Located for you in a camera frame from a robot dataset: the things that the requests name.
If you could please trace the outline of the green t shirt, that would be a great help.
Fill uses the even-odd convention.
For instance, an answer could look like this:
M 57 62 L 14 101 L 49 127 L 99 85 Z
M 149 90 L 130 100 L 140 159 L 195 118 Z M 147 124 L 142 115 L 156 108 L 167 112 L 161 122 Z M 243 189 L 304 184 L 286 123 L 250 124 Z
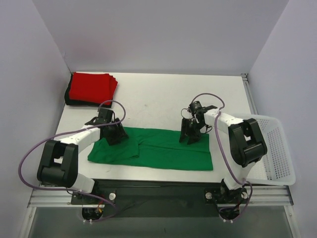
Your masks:
M 197 143 L 179 142 L 179 131 L 126 127 L 128 138 L 109 145 L 94 143 L 88 161 L 97 164 L 147 167 L 165 170 L 213 171 L 209 135 Z

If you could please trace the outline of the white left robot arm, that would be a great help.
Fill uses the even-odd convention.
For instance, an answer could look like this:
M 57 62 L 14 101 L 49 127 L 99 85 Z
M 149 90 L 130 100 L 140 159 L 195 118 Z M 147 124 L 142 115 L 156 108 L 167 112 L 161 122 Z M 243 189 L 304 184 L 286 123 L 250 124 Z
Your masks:
M 80 132 L 60 140 L 48 140 L 42 152 L 37 171 L 40 182 L 82 191 L 83 199 L 95 204 L 100 192 L 95 181 L 78 173 L 79 154 L 91 144 L 104 140 L 106 145 L 119 144 L 129 136 L 114 111 L 101 108 L 96 117 L 85 123 Z

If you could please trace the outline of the white plastic basket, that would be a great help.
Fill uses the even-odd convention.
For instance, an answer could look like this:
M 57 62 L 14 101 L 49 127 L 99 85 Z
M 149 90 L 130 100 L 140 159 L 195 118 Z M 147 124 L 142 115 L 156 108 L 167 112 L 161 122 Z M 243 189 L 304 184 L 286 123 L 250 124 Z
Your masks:
M 267 145 L 267 154 L 250 170 L 247 180 L 252 184 L 291 186 L 296 175 L 281 122 L 272 117 L 253 114 L 234 114 L 241 119 L 254 118 Z

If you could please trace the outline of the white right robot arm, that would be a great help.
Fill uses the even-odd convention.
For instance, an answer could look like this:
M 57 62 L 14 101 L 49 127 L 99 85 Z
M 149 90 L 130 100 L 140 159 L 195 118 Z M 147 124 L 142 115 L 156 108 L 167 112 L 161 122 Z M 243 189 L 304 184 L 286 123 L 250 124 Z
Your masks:
M 219 190 L 219 196 L 224 202 L 231 202 L 237 197 L 237 189 L 247 183 L 252 167 L 267 154 L 258 121 L 254 118 L 237 118 L 218 109 L 198 110 L 192 116 L 182 119 L 179 141 L 188 138 L 188 144 L 196 143 L 202 139 L 200 130 L 203 127 L 213 127 L 229 173 L 223 177 L 226 186 Z

